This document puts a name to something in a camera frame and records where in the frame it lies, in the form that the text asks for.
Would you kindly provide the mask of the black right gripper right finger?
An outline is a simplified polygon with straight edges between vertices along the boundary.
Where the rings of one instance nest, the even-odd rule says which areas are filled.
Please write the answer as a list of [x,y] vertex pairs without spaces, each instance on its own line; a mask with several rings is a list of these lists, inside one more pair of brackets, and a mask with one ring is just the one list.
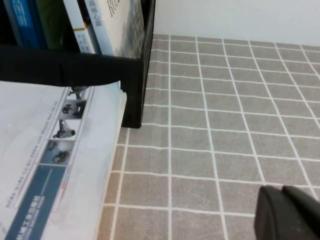
[[283,186],[282,192],[306,220],[320,219],[320,202],[294,186]]

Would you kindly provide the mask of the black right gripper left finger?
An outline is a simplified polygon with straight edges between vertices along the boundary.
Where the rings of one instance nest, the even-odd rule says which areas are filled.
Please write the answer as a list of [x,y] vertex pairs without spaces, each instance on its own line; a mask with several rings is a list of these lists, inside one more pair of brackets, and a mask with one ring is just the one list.
[[262,186],[257,197],[254,233],[257,240],[318,240],[320,220],[306,220],[282,189]]

